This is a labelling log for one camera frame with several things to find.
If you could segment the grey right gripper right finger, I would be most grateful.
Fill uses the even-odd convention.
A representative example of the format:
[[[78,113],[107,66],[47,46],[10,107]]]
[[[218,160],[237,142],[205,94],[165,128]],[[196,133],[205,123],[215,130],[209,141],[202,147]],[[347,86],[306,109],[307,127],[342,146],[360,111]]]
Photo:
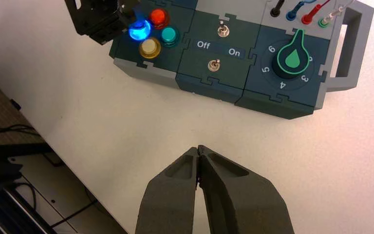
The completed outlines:
[[[292,234],[290,215],[267,178],[200,145],[200,179],[212,234]]]

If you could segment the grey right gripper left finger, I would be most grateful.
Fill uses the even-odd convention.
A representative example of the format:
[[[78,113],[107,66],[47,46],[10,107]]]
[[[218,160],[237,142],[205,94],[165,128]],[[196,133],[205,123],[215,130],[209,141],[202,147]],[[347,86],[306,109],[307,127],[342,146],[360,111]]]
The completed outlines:
[[[135,233],[192,233],[198,159],[197,148],[191,147],[149,181]]]

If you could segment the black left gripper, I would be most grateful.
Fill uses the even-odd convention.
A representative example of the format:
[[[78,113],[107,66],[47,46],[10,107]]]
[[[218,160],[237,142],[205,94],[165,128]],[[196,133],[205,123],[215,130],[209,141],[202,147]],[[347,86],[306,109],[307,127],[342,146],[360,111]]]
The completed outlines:
[[[75,30],[104,45],[122,34],[124,26],[136,22],[134,8],[140,0],[124,0],[124,8],[118,8],[117,0],[65,0]]]

